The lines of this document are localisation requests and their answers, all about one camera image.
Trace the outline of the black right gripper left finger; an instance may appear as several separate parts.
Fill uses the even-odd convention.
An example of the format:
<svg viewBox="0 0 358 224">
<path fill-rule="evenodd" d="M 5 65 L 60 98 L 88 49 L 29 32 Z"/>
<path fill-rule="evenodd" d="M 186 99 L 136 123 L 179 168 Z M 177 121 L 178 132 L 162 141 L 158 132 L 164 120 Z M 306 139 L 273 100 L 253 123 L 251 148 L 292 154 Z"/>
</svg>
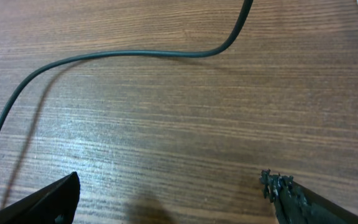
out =
<svg viewBox="0 0 358 224">
<path fill-rule="evenodd" d="M 0 210 L 0 224 L 73 223 L 80 199 L 76 172 Z"/>
</svg>

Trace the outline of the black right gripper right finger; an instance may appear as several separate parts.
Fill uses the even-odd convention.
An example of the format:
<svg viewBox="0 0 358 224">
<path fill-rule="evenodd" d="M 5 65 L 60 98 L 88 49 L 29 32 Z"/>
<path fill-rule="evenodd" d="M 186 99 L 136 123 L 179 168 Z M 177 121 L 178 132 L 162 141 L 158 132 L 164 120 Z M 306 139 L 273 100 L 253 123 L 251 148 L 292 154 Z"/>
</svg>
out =
<svg viewBox="0 0 358 224">
<path fill-rule="evenodd" d="M 263 170 L 264 198 L 275 208 L 279 224 L 353 224 L 358 215 L 336 205 L 293 180 L 293 176 Z"/>
</svg>

